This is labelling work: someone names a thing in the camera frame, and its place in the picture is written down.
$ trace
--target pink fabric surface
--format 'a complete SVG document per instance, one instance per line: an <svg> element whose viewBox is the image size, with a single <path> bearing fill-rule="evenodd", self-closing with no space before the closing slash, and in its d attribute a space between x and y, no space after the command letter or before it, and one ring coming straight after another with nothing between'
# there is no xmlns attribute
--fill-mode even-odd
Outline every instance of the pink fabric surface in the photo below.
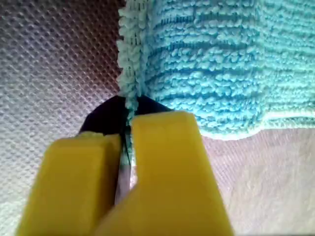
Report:
<svg viewBox="0 0 315 236"><path fill-rule="evenodd" d="M238 234L315 233L315 130L265 130L237 141L204 138Z"/></svg>

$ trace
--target towel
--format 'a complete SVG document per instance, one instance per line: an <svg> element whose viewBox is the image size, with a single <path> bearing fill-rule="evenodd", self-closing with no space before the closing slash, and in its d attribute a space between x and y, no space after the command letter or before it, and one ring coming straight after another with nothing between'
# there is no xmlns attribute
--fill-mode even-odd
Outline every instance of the towel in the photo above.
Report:
<svg viewBox="0 0 315 236"><path fill-rule="evenodd" d="M127 0L119 14L130 118L146 95L215 139L315 127L314 0Z"/></svg>

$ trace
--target blue microfiber cloth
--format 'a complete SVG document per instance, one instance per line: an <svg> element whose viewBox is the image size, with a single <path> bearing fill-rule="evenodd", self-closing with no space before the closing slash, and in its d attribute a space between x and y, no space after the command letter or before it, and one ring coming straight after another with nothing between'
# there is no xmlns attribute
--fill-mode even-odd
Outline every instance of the blue microfiber cloth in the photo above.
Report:
<svg viewBox="0 0 315 236"><path fill-rule="evenodd" d="M127 0L119 13L129 117L146 95L216 139L315 127L314 0Z"/></svg>

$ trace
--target textured gray surface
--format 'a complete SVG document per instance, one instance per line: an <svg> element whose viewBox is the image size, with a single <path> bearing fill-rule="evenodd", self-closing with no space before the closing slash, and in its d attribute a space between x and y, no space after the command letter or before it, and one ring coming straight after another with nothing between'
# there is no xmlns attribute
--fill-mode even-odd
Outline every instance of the textured gray surface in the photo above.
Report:
<svg viewBox="0 0 315 236"><path fill-rule="evenodd" d="M47 145L117 93L121 1L0 1L0 235L12 235Z"/></svg>
<svg viewBox="0 0 315 236"><path fill-rule="evenodd" d="M0 235L13 234L47 146L118 91L123 4L0 0ZM314 130L204 142L236 232L315 233Z"/></svg>

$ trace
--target terry cloth texture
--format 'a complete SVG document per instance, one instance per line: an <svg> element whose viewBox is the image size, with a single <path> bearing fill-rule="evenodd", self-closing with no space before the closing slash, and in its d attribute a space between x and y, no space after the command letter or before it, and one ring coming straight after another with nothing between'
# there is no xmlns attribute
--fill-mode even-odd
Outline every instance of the terry cloth texture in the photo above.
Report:
<svg viewBox="0 0 315 236"><path fill-rule="evenodd" d="M130 116L144 94L217 139L315 127L314 0L127 0L119 13Z"/></svg>

